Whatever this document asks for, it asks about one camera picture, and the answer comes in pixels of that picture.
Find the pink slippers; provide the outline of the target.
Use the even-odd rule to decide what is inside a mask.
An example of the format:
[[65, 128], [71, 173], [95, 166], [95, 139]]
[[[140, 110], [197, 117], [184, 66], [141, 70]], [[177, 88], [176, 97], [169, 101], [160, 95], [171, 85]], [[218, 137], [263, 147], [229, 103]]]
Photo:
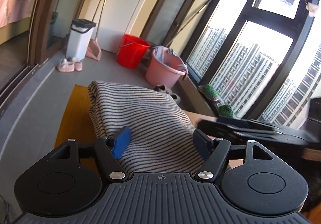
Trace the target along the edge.
[[59, 71], [59, 72], [74, 72], [74, 71], [77, 71], [77, 72], [81, 72], [83, 70], [83, 64], [82, 62], [76, 58], [76, 57], [73, 57], [73, 58], [69, 58], [69, 59], [66, 59], [64, 58], [57, 66], [56, 66], [56, 69]]

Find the mop pole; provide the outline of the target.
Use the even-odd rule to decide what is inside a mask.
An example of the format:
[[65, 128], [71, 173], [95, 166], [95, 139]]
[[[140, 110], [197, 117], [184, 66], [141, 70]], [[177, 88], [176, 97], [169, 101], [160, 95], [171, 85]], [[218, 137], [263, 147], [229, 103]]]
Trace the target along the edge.
[[192, 17], [187, 20], [186, 22], [184, 22], [184, 24], [182, 24], [181, 28], [174, 34], [174, 36], [168, 41], [168, 43], [165, 45], [165, 47], [169, 47], [171, 45], [171, 43], [175, 40], [175, 38], [179, 35], [180, 32], [182, 32], [186, 26], [188, 24], [191, 23], [191, 21], [196, 18], [202, 11], [204, 11], [206, 9], [206, 7], [209, 5], [209, 3], [211, 3], [211, 1], [213, 0], [207, 0], [200, 9], [198, 9], [193, 15]]

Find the red plastic bucket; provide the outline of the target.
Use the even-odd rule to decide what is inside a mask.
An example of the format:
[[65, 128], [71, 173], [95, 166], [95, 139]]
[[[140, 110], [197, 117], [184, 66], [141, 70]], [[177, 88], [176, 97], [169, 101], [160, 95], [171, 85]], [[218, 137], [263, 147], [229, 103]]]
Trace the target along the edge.
[[145, 40], [125, 34], [119, 47], [116, 61], [125, 68], [135, 69], [151, 45]]

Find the brown shoes on floor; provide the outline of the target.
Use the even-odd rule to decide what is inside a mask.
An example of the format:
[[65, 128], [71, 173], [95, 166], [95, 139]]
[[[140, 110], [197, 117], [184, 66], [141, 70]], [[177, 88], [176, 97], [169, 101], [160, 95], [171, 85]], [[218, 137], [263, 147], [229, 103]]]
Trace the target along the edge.
[[156, 86], [153, 87], [152, 89], [153, 89], [154, 91], [156, 91], [156, 92], [170, 95], [171, 98], [172, 98], [177, 104], [179, 104], [180, 101], [181, 101], [181, 98], [179, 97], [179, 95], [173, 93], [172, 90], [169, 89], [168, 87], [166, 87], [165, 85], [156, 85]]

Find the grey cloth on basin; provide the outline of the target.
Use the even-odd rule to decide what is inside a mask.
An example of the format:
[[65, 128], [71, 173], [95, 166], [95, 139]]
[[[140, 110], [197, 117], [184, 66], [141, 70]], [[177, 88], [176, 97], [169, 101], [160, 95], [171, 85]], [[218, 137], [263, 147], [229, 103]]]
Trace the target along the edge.
[[168, 51], [167, 47], [164, 46], [154, 46], [151, 48], [151, 54], [161, 63], [164, 62], [164, 53]]

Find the striped grey knit garment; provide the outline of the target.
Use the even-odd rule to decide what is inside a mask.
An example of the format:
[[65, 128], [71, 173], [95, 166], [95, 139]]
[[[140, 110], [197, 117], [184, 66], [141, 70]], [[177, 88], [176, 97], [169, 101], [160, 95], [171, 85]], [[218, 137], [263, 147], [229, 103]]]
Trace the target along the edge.
[[92, 81], [89, 116], [97, 137], [114, 136], [122, 127], [131, 141], [119, 163], [135, 172], [187, 172], [204, 164], [193, 144], [195, 127], [169, 94], [134, 85]]

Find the white bin black lid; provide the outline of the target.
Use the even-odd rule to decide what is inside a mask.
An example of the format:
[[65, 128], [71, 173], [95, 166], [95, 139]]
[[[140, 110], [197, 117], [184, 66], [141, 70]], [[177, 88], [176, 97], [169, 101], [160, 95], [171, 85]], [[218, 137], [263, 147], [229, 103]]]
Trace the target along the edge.
[[96, 23], [86, 19], [74, 19], [70, 26], [70, 35], [67, 43], [66, 58], [82, 60], [89, 45]]

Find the bed with pink cover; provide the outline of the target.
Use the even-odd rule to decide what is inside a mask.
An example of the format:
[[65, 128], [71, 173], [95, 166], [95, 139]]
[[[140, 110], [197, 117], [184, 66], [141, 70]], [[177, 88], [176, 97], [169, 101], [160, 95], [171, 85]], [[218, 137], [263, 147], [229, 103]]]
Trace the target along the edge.
[[1, 0], [1, 44], [29, 30], [35, 0]]

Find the green shoe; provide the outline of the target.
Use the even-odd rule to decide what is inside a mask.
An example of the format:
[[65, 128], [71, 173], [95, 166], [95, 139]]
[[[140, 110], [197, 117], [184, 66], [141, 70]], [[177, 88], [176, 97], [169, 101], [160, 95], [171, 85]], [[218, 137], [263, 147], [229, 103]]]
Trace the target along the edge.
[[205, 96], [205, 98], [212, 102], [219, 100], [218, 93], [214, 90], [211, 84], [199, 85], [198, 90]]
[[218, 115], [222, 117], [234, 118], [235, 113], [229, 104], [220, 104], [217, 107]]

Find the green shoe near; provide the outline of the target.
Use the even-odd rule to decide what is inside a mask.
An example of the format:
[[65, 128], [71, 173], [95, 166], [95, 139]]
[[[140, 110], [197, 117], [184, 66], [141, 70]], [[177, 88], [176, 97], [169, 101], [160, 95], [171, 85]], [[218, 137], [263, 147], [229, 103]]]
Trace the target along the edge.
[[220, 104], [217, 107], [218, 115], [222, 117], [234, 118], [235, 113], [229, 104]]

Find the green shoe far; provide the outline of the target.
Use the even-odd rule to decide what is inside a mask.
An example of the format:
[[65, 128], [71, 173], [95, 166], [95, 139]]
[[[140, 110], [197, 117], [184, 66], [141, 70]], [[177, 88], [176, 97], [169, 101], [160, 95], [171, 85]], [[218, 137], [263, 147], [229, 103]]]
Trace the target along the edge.
[[205, 98], [212, 102], [219, 100], [218, 93], [214, 90], [211, 84], [199, 85], [198, 90], [205, 96]]

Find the pink dustpan with broom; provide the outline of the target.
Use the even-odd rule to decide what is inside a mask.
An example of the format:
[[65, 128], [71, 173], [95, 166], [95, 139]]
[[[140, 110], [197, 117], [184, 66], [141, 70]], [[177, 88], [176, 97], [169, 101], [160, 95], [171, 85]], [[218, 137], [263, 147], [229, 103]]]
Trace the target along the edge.
[[98, 43], [98, 34], [99, 34], [99, 28], [100, 28], [100, 24], [101, 24], [101, 18], [102, 18], [103, 10], [105, 8], [107, 0], [100, 0], [99, 1], [98, 5], [97, 5], [97, 8], [95, 10], [95, 13], [93, 15], [93, 18], [92, 18], [92, 21], [94, 21], [95, 16], [96, 16], [97, 11], [98, 11], [98, 7], [99, 7], [101, 1], [103, 1], [103, 5], [101, 7], [101, 12], [100, 12], [100, 15], [99, 15], [99, 20], [98, 20], [98, 25], [97, 25], [97, 29], [96, 29], [95, 38], [94, 39], [90, 39], [89, 44], [88, 44], [88, 48], [87, 48], [87, 51], [86, 51], [86, 56], [88, 58], [91, 58], [91, 59], [96, 60], [96, 61], [100, 61], [101, 60], [101, 56], [102, 56], [102, 50], [101, 50], [101, 48], [99, 46], [99, 43]]

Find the frosted glass door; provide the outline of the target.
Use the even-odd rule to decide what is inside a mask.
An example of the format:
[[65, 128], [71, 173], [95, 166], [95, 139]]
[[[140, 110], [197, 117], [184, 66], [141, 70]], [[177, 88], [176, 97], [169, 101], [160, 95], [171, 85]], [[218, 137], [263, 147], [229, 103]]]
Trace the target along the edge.
[[157, 0], [140, 37], [154, 46], [169, 45], [194, 1]]

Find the pink plastic basin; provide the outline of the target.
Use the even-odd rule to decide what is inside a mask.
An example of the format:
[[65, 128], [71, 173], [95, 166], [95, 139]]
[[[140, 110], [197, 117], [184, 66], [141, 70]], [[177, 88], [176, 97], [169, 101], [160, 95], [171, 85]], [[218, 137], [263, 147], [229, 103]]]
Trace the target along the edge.
[[168, 51], [164, 53], [163, 63], [159, 62], [154, 57], [154, 54], [151, 54], [150, 64], [145, 78], [153, 87], [156, 85], [165, 85], [171, 89], [181, 77], [186, 79], [187, 76], [188, 68], [186, 64], [171, 48], [168, 48]]

